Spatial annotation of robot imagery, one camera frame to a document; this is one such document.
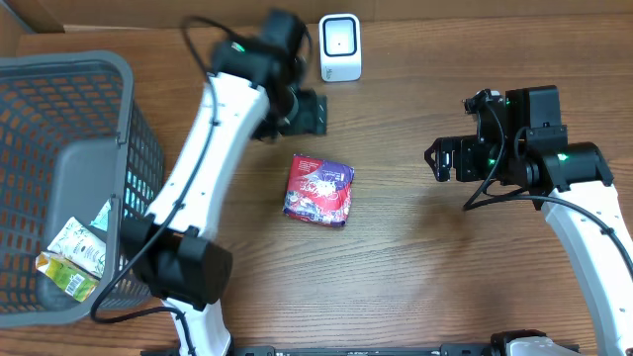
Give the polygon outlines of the red purple pad package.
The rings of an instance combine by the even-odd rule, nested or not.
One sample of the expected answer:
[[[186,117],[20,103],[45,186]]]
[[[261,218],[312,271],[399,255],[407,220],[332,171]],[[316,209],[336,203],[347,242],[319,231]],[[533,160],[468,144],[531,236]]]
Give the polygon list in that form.
[[[295,220],[343,227],[351,208],[353,167],[295,154],[283,213]]]

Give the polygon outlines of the green yellow sachet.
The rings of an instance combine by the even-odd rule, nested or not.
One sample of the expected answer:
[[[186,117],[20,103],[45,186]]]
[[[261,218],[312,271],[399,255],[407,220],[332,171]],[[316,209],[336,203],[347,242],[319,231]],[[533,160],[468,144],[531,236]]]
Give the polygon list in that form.
[[[84,302],[99,284],[91,274],[55,253],[42,252],[36,258],[36,268],[77,302]]]

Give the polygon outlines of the teal wipes packet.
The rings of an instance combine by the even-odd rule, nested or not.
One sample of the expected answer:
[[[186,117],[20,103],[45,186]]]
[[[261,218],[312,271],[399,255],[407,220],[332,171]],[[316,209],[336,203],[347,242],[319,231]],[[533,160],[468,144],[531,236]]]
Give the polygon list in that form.
[[[94,220],[90,222],[90,225],[100,230],[107,231],[109,226],[110,211],[111,203],[110,201],[106,201]]]

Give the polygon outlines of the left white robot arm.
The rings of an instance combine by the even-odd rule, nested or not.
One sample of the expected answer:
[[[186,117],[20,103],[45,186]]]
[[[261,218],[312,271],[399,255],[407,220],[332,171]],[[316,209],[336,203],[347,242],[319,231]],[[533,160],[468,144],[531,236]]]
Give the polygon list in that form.
[[[165,185],[141,218],[126,218],[125,271],[161,299],[175,323],[176,355],[227,355],[232,346],[220,298],[232,255],[217,245],[231,178],[253,139],[326,132],[326,100],[301,86],[313,41],[295,14],[274,9],[259,35],[242,36],[208,18],[181,23],[205,79],[196,119]]]

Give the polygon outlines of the white shampoo tube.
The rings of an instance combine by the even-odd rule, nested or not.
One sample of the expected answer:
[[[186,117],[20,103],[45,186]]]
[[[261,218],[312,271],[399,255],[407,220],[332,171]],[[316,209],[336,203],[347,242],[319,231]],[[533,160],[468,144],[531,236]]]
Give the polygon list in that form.
[[[47,250],[65,257],[96,278],[103,277],[107,244],[76,218],[67,221]]]

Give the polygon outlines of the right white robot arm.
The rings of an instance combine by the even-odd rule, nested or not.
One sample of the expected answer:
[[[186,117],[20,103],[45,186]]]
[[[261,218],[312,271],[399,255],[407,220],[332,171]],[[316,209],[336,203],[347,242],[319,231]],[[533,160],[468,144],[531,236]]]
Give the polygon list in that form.
[[[556,86],[483,89],[463,102],[474,135],[438,138],[435,179],[479,182],[463,208],[529,201],[544,215],[581,287],[601,355],[632,352],[632,239],[614,176],[592,142],[571,143]]]

